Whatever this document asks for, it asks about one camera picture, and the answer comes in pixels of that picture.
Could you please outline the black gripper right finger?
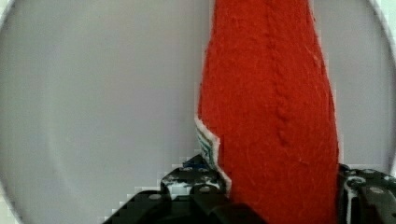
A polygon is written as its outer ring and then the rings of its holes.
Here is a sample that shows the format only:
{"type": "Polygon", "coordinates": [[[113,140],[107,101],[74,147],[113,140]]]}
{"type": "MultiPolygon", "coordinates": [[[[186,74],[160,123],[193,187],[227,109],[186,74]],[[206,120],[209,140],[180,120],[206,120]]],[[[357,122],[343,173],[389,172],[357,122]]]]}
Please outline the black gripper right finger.
{"type": "Polygon", "coordinates": [[[341,164],[337,224],[396,224],[395,194],[394,176],[341,164]]]}

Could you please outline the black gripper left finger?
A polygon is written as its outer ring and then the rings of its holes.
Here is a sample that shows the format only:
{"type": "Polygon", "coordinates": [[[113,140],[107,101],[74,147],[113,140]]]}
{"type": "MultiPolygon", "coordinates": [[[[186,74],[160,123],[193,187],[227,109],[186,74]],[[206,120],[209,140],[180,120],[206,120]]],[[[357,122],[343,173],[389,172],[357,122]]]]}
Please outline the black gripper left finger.
{"type": "Polygon", "coordinates": [[[179,196],[188,196],[194,187],[201,185],[226,192],[226,182],[220,173],[212,169],[201,155],[196,155],[161,180],[161,191],[175,200],[179,196]]]}

